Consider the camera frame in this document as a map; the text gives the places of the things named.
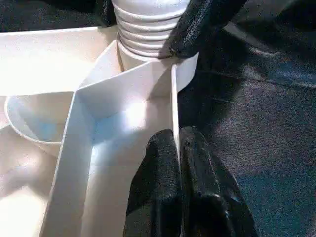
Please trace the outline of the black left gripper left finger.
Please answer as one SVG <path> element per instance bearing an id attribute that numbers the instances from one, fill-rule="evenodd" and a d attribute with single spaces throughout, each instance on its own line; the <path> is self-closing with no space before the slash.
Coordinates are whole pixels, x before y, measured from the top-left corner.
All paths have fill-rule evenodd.
<path id="1" fill-rule="evenodd" d="M 129 191 L 127 237 L 178 237 L 182 225 L 178 154 L 170 129 L 155 133 Z"/>

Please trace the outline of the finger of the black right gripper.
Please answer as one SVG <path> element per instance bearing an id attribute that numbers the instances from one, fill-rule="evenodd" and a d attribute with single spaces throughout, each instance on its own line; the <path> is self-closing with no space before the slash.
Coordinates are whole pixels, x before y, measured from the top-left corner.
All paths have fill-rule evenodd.
<path id="1" fill-rule="evenodd" d="M 244 0 L 158 0 L 163 14 L 183 10 L 158 58 L 197 54 L 243 8 Z"/>
<path id="2" fill-rule="evenodd" d="M 96 0 L 95 14 L 103 27 L 111 27 L 116 24 L 116 16 L 111 0 Z"/>

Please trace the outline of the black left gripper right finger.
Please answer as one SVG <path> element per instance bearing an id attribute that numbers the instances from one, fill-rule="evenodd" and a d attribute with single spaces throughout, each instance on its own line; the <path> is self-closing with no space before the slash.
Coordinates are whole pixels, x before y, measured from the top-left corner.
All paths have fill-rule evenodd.
<path id="1" fill-rule="evenodd" d="M 180 130 L 183 236 L 256 237 L 252 214 L 234 176 L 194 126 Z"/>

